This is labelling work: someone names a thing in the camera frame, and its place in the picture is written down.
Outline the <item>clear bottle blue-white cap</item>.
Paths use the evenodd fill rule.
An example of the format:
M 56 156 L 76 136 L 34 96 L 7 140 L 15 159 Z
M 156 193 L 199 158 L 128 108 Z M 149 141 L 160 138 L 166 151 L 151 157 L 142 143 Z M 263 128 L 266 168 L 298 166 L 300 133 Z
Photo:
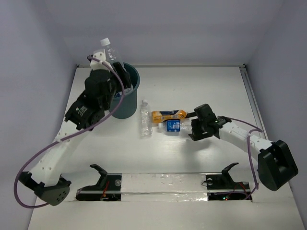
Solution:
M 107 62 L 109 62 L 110 64 L 114 64 L 118 62 L 122 66 L 124 66 L 119 52 L 117 52 L 113 44 L 111 44 L 109 38 L 104 38 L 100 40 L 100 43 L 101 43 L 102 48 L 105 50 Z

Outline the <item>blue label water bottle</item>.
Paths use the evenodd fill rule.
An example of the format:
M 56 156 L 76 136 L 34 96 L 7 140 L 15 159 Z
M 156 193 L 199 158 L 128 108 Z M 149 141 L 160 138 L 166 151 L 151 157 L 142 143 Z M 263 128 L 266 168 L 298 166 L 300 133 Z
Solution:
M 192 127 L 189 121 L 172 119 L 159 123 L 158 130 L 167 134 L 177 134 L 180 132 L 190 132 Z

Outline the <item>orange label drink bottle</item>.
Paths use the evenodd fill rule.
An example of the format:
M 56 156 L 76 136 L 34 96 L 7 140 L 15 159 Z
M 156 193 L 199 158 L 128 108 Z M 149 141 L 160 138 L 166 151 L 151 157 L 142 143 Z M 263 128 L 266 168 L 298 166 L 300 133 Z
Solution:
M 185 119 L 187 112 L 184 110 L 171 110 L 171 111 L 153 111 L 152 112 L 152 122 L 154 124 L 162 123 L 166 120 L 173 119 Z

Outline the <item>upright-lying clear ribbed bottle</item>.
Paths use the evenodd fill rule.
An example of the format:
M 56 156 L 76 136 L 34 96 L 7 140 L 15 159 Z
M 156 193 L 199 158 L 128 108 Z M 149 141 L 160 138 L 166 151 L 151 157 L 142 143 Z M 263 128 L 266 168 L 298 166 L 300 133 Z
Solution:
M 142 100 L 140 106 L 141 115 L 141 135 L 143 137 L 150 137 L 152 135 L 152 114 L 147 100 Z

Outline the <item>blue cap water bottle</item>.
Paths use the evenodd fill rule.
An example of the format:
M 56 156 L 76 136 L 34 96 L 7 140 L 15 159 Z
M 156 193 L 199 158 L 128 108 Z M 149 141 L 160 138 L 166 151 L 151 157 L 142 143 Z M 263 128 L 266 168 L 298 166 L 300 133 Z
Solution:
M 114 97 L 115 97 L 115 98 L 120 98 L 121 96 L 122 96 L 122 92 L 118 92 L 118 93 L 115 94 Z

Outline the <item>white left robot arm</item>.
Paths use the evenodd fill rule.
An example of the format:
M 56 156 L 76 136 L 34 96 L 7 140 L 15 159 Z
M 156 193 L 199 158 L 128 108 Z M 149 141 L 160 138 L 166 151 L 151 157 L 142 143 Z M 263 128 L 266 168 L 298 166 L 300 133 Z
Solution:
M 36 153 L 16 175 L 13 192 L 24 208 L 17 192 L 22 183 L 41 199 L 44 206 L 57 206 L 69 194 L 71 182 L 61 174 L 70 156 L 81 141 L 99 124 L 112 116 L 121 106 L 125 88 L 131 85 L 130 75 L 119 63 L 109 64 L 91 57 L 93 62 L 85 89 L 70 106 L 55 140 Z

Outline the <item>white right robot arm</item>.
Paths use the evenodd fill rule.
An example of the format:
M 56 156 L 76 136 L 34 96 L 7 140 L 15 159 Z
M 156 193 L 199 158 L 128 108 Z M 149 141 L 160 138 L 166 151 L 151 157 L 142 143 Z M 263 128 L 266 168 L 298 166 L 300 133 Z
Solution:
M 298 167 L 288 145 L 257 137 L 252 132 L 261 132 L 254 126 L 246 131 L 235 124 L 235 119 L 216 116 L 208 104 L 203 104 L 187 113 L 191 120 L 190 138 L 199 141 L 216 137 L 226 141 L 248 154 L 250 163 L 255 159 L 258 163 L 258 178 L 271 191 L 277 191 L 285 183 L 298 175 Z

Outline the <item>dark green plastic bin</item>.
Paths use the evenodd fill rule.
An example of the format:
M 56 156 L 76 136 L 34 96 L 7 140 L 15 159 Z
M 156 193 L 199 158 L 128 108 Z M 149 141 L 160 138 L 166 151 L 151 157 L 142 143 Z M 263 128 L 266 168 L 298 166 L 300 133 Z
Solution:
M 124 63 L 125 70 L 130 74 L 131 87 L 125 88 L 125 95 L 119 108 L 112 114 L 118 119 L 126 119 L 131 117 L 137 109 L 137 89 L 140 85 L 140 76 L 138 71 L 130 64 Z M 116 93 L 122 92 L 121 85 Z M 119 104 L 120 98 L 114 98 L 109 112 L 112 112 Z

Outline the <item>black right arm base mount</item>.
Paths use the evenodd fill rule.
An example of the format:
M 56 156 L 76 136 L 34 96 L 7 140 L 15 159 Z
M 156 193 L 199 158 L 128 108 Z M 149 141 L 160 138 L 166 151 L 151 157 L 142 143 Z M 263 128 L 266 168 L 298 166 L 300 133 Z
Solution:
M 231 163 L 219 173 L 205 175 L 201 185 L 207 188 L 209 201 L 252 200 L 249 183 L 235 182 L 229 174 L 229 171 L 238 164 L 238 162 Z

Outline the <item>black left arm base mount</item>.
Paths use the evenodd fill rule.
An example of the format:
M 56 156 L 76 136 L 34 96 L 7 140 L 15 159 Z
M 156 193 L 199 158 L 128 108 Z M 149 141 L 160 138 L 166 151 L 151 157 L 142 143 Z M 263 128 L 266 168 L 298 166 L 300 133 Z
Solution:
M 96 184 L 88 185 L 77 190 L 78 201 L 121 201 L 122 174 L 108 174 L 97 164 L 90 165 L 98 171 L 100 177 Z

